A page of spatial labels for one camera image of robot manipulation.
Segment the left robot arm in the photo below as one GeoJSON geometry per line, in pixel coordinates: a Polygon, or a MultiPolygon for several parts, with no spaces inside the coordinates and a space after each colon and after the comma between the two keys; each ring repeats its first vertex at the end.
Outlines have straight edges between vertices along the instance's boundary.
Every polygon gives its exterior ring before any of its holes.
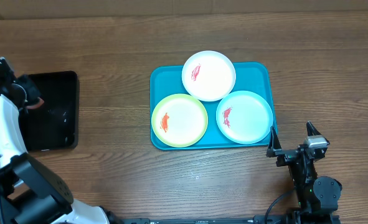
{"type": "Polygon", "coordinates": [[[118,223],[73,197],[31,151],[78,143],[79,80],[73,71],[0,79],[0,222],[118,223]]]}

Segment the green and pink sponge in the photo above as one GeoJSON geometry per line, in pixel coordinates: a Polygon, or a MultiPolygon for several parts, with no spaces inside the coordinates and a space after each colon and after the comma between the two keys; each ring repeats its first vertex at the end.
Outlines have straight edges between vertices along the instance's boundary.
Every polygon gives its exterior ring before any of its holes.
{"type": "Polygon", "coordinates": [[[40,108],[44,104],[44,100],[42,98],[38,98],[38,102],[33,105],[27,105],[26,109],[28,110],[36,110],[37,108],[40,108]]]}

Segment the green rimmed plate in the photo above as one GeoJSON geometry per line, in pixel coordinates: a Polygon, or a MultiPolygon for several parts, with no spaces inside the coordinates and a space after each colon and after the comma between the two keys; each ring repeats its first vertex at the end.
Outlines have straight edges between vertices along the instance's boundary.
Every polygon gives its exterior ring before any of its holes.
{"type": "Polygon", "coordinates": [[[205,106],[193,96],[183,93],[163,98],[151,115],[153,133],[170,147],[184,148],[197,143],[207,127],[205,106]]]}

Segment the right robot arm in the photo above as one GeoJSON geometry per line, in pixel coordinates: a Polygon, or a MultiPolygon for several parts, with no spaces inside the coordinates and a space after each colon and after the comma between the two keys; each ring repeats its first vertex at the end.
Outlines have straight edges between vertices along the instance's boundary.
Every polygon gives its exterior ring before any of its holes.
{"type": "Polygon", "coordinates": [[[265,223],[340,223],[337,215],[342,185],[328,176],[318,176],[314,163],[325,158],[330,142],[314,127],[306,123],[307,136],[296,149],[282,149],[274,127],[270,128],[267,157],[275,157],[278,167],[287,166],[293,180],[293,189],[280,195],[268,207],[265,223]],[[295,193],[298,208],[290,208],[284,215],[270,216],[272,208],[283,198],[295,193]]]}

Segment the white plate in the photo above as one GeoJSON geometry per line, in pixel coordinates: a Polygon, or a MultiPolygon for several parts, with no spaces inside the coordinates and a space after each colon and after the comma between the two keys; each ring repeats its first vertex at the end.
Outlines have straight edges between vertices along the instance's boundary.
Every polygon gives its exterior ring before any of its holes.
{"type": "Polygon", "coordinates": [[[182,84],[194,98],[217,101],[227,96],[236,82],[233,63],[224,54],[205,50],[190,56],[182,68],[182,84]]]}

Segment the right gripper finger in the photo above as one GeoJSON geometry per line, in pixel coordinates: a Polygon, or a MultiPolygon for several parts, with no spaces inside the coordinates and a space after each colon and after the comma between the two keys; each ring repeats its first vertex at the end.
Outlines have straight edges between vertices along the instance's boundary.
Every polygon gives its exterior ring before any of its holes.
{"type": "Polygon", "coordinates": [[[267,152],[278,152],[278,151],[282,151],[279,139],[278,139],[278,135],[275,131],[275,127],[271,126],[270,128],[270,142],[268,145],[268,149],[267,152]]]}
{"type": "Polygon", "coordinates": [[[308,136],[319,136],[321,133],[315,128],[315,126],[312,124],[311,121],[308,121],[306,123],[306,130],[308,133],[308,136]]]}

